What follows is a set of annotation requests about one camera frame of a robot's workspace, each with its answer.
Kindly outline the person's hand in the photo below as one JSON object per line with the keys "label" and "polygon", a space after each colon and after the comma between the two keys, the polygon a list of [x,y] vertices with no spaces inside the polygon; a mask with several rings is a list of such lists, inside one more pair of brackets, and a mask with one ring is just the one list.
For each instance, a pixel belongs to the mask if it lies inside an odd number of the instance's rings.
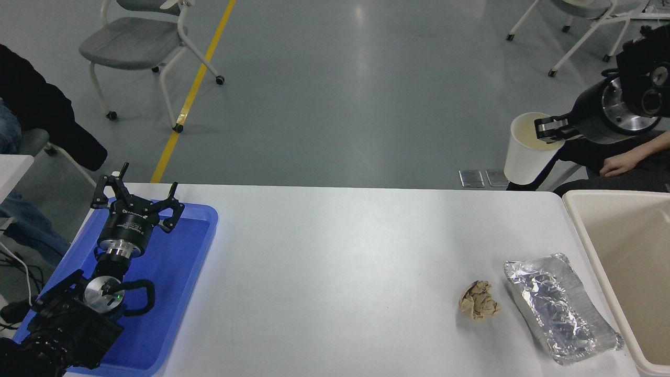
{"label": "person's hand", "polygon": [[606,158],[603,160],[600,176],[610,178],[624,174],[634,169],[640,161],[641,158],[632,152],[620,153],[619,155]]}

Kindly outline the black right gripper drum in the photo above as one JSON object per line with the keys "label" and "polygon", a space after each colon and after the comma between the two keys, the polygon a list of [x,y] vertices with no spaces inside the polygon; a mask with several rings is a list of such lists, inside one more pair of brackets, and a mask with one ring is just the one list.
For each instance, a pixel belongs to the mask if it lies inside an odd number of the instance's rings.
{"label": "black right gripper drum", "polygon": [[568,115],[568,124],[584,138],[611,144],[645,132],[645,117],[629,109],[619,79],[604,79],[582,93]]}

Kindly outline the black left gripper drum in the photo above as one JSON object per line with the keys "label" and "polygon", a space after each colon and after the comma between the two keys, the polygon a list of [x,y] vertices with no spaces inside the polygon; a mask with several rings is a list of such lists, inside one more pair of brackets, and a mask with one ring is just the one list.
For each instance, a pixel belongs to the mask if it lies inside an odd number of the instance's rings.
{"label": "black left gripper drum", "polygon": [[147,248],[153,227],[158,224],[158,215],[149,207],[153,202],[138,196],[131,197],[131,203],[118,198],[110,205],[110,214],[103,226],[98,245],[107,248],[113,241],[126,241],[137,250]]}

